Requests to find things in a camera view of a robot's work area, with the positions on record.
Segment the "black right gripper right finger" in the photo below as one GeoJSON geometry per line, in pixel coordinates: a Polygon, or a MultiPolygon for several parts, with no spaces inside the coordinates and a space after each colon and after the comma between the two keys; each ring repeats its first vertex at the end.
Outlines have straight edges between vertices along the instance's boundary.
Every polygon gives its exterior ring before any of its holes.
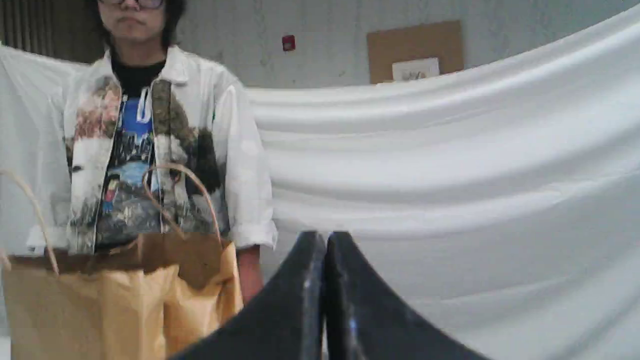
{"type": "Polygon", "coordinates": [[[326,335],[331,360],[483,359],[401,299],[346,231],[327,240],[326,335]]]}

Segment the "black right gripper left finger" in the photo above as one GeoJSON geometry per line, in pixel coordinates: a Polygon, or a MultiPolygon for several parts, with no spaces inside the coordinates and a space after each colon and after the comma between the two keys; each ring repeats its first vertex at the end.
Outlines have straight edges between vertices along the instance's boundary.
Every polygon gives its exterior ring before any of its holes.
{"type": "Polygon", "coordinates": [[[302,232],[263,290],[174,360],[322,359],[326,251],[321,234],[302,232]]]}

